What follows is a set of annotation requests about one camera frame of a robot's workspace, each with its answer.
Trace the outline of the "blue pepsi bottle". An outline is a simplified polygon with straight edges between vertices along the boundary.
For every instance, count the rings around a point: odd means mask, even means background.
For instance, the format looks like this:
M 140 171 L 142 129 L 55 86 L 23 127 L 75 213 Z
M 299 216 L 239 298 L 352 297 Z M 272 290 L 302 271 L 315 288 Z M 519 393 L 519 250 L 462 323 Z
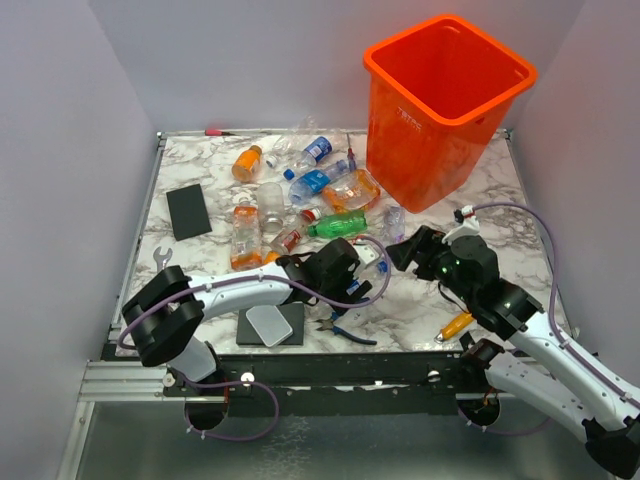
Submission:
M 363 297 L 371 290 L 371 288 L 372 285 L 368 280 L 365 280 L 363 282 L 354 280 L 350 287 L 347 289 L 347 294 L 349 296 Z

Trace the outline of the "large crushed orange bottle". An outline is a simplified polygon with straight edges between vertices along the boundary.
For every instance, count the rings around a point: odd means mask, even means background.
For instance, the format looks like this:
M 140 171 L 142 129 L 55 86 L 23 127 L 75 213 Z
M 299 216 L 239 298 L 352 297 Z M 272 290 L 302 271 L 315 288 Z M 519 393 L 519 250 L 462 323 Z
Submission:
M 369 210 L 380 197 L 380 187 L 365 169 L 356 169 L 327 185 L 322 197 L 335 213 Z

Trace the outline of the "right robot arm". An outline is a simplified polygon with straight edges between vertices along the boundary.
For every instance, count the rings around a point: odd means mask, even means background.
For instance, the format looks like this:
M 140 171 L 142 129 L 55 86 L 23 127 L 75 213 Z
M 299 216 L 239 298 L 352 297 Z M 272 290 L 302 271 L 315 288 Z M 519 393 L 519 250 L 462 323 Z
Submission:
M 503 279 L 496 253 L 478 235 L 447 239 L 422 226 L 387 247 L 394 266 L 438 281 L 466 305 L 476 322 L 545 368 L 528 372 L 514 355 L 488 340 L 476 342 L 459 367 L 461 383 L 511 393 L 571 431 L 587 453 L 618 478 L 639 470 L 639 389 L 564 335 L 551 312 L 523 288 Z

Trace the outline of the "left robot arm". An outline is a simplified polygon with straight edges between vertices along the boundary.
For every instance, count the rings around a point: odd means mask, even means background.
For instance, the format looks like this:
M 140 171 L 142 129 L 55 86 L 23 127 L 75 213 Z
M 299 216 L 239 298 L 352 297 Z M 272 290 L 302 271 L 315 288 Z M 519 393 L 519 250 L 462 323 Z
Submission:
M 314 300 L 345 311 L 363 299 L 352 284 L 379 258 L 366 244 L 338 238 L 316 252 L 280 256 L 225 275 L 189 276 L 181 267 L 169 266 L 122 308 L 126 327 L 118 345 L 135 350 L 145 367 L 166 364 L 195 392 L 210 394 L 220 385 L 221 371 L 213 347 L 195 337 L 203 321 L 254 307 L 309 305 Z

